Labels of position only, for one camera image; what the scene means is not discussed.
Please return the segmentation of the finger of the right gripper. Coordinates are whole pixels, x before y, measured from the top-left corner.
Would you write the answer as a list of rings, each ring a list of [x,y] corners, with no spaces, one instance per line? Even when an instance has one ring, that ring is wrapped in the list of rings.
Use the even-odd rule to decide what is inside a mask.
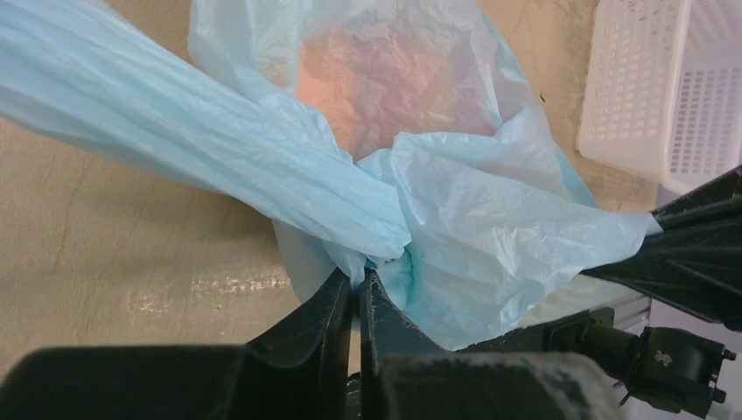
[[[661,232],[636,255],[584,270],[698,319],[741,328],[741,169],[699,186],[652,215]]]

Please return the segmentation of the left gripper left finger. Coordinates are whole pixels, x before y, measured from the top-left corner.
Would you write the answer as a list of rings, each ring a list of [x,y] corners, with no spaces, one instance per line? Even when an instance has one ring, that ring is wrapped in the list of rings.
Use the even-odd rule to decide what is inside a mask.
[[[247,419],[342,419],[350,281],[335,269],[296,310],[246,344]]]

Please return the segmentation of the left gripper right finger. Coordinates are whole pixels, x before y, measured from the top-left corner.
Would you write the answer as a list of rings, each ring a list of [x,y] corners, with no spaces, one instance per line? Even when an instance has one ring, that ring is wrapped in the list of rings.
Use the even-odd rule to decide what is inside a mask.
[[[375,269],[365,270],[359,308],[361,415],[391,419],[400,406],[396,385],[403,370],[446,351],[392,302]]]

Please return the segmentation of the light blue plastic bag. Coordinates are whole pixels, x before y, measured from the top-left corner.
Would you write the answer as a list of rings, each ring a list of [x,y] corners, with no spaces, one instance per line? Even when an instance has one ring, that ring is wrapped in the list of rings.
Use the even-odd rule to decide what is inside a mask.
[[[1,114],[268,216],[303,299],[376,269],[448,350],[661,232],[599,208],[474,1],[195,1],[188,51],[102,1],[4,1]]]

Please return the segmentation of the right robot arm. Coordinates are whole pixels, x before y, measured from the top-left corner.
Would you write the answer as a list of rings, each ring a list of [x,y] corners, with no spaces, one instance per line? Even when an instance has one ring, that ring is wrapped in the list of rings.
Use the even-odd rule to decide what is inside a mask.
[[[741,329],[741,170],[734,168],[654,210],[661,232],[622,262],[587,275],[626,286],[697,319]],[[716,385],[723,344],[672,327],[621,331],[606,309],[519,328],[474,352],[571,352],[595,361],[627,393],[658,410],[706,417],[726,394]]]

